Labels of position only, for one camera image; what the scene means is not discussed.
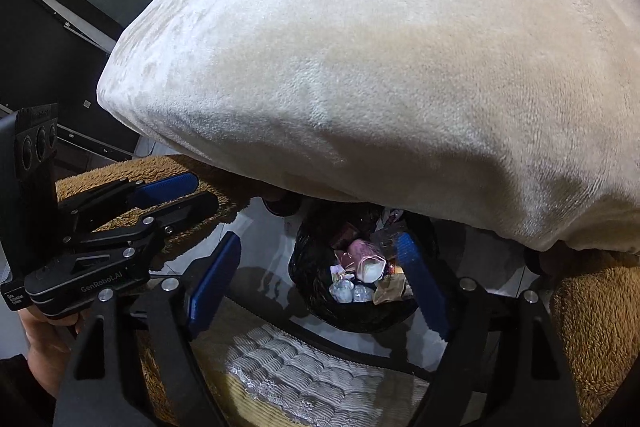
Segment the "left bare hand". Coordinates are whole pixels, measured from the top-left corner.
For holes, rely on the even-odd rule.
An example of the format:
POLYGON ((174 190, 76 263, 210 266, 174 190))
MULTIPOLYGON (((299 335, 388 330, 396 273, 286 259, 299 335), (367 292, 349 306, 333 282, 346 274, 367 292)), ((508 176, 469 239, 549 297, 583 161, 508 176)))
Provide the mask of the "left bare hand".
POLYGON ((50 320, 35 307, 18 311, 27 341, 27 364, 32 376, 52 397, 58 396, 70 347, 58 332, 59 329, 76 326, 77 313, 64 319, 50 320))

